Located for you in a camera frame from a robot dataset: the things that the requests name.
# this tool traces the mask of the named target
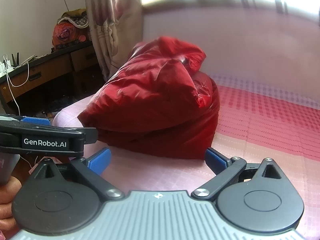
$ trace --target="ribbed gray panel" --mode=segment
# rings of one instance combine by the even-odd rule
[[[37,236],[20,231],[13,240],[301,240],[295,231],[257,236],[231,227],[206,201],[186,191],[133,191],[122,201],[108,202],[90,225],[63,236]]]

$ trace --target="wall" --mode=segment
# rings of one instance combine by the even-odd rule
[[[190,8],[146,15],[144,40],[170,35],[207,54],[201,70],[276,86],[320,101],[320,28],[269,10]]]
[[[84,0],[66,3],[69,10],[85,8]],[[22,62],[33,54],[50,53],[53,28],[65,11],[64,0],[0,0],[0,59],[19,52]]]

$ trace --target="bed sheet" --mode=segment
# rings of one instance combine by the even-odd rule
[[[319,104],[254,82],[223,76],[214,79],[221,109],[212,147],[227,157],[239,156],[251,163],[273,158],[304,200],[305,212],[297,230],[307,239],[319,240]],[[81,127],[77,116],[90,98],[63,109],[53,125]],[[86,145],[85,157],[105,146],[102,142]],[[111,164],[102,177],[124,192],[186,189],[190,193],[214,176],[200,160],[161,158],[115,147],[110,150]]]

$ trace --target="folded red jacket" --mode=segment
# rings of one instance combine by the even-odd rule
[[[204,159],[220,107],[216,84],[199,71],[205,57],[199,47],[175,38],[139,43],[78,118],[110,146]]]

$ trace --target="desk top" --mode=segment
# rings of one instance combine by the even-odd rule
[[[65,48],[65,49],[60,49],[60,50],[55,51],[55,52],[53,52],[51,54],[48,54],[46,56],[43,56],[41,58],[38,58],[38,59],[35,59],[35,60],[31,61],[29,63],[29,68],[37,66],[37,65],[39,65],[41,63],[44,63],[45,61],[50,60],[52,58],[61,56],[61,55],[66,54],[66,53],[71,53],[73,51],[89,47],[91,45],[92,45],[91,41],[86,41],[86,42],[82,42],[82,43],[79,43],[77,45]],[[13,77],[13,76],[15,76],[15,75],[27,70],[27,69],[28,69],[28,64],[25,64],[25,65],[15,69],[15,70],[11,71],[9,73],[9,77]],[[5,82],[5,81],[7,81],[7,76],[6,75],[4,75],[3,77],[0,78],[0,84]]]

